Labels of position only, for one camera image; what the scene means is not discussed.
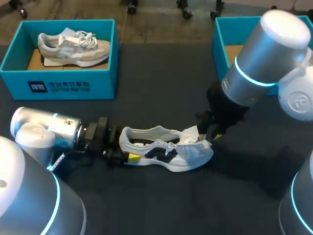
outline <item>shoe insole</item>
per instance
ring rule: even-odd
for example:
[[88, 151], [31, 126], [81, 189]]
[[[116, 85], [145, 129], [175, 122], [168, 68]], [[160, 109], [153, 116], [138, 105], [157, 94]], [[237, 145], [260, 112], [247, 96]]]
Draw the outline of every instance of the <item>shoe insole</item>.
[[[149, 144], [152, 144], [154, 142], [154, 141], [151, 141], [151, 140], [143, 140], [143, 139], [130, 139], [129, 141], [132, 144], [140, 143], [140, 144], [143, 144], [143, 145], [149, 145]], [[166, 141], [166, 142], [167, 143], [172, 142], [173, 144], [177, 144], [179, 142], [179, 138], [173, 139], [171, 141]]]

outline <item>cyan cardboard box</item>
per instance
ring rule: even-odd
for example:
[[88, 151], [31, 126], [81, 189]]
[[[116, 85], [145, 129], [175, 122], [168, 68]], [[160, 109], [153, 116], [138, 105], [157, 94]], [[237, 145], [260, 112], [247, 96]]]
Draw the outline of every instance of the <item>cyan cardboard box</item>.
[[[60, 34], [66, 27], [110, 41], [107, 69], [27, 70], [38, 35]], [[114, 99], [118, 39], [114, 20], [22, 21], [0, 67], [15, 100]]]
[[[309, 27], [311, 35], [313, 35], [313, 24], [310, 19], [307, 16], [299, 16], [299, 18]], [[212, 51], [217, 76], [220, 81], [230, 68], [225, 46], [244, 45], [260, 19], [261, 16], [216, 18]], [[309, 47], [313, 49], [313, 37], [311, 37]], [[277, 93], [278, 87], [274, 86], [268, 94]]]

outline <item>dark tabletop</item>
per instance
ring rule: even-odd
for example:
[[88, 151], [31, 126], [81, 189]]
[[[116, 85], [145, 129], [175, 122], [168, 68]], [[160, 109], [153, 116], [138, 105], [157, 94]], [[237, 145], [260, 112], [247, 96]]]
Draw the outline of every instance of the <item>dark tabletop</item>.
[[[14, 101], [1, 80], [0, 135], [12, 139], [9, 123], [21, 106], [84, 122], [105, 116], [120, 126], [183, 130], [208, 108], [205, 93], [215, 79], [210, 44], [123, 44], [113, 101]], [[64, 160], [67, 173], [59, 177], [84, 201], [86, 234], [280, 234], [279, 201], [313, 149], [313, 124], [286, 116], [275, 96], [245, 118], [214, 143], [210, 162], [189, 172]]]

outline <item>white sneaker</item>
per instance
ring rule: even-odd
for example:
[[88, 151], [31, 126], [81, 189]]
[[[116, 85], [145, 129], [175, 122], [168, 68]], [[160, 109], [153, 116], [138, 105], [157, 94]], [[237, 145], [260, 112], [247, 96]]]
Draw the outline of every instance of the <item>white sneaker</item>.
[[90, 67], [108, 58], [110, 42], [97, 40], [92, 33], [66, 28], [59, 35], [39, 34], [38, 48], [45, 66]]
[[125, 127], [120, 135], [122, 152], [129, 153], [129, 165], [162, 165], [173, 172], [197, 168], [213, 156], [211, 143], [190, 134], [157, 126], [149, 130]]

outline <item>floor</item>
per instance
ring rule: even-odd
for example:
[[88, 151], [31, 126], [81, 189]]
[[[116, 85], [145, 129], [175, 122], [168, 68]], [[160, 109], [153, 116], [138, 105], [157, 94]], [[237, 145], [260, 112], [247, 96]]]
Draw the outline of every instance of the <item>floor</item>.
[[[214, 0], [189, 0], [193, 18], [185, 20], [176, 0], [139, 0], [136, 15], [126, 0], [23, 0], [28, 20], [115, 19], [120, 42], [172, 43], [211, 41]], [[261, 15], [268, 8], [227, 4], [224, 16]], [[21, 22], [8, 4], [0, 6], [0, 45], [8, 45]]]

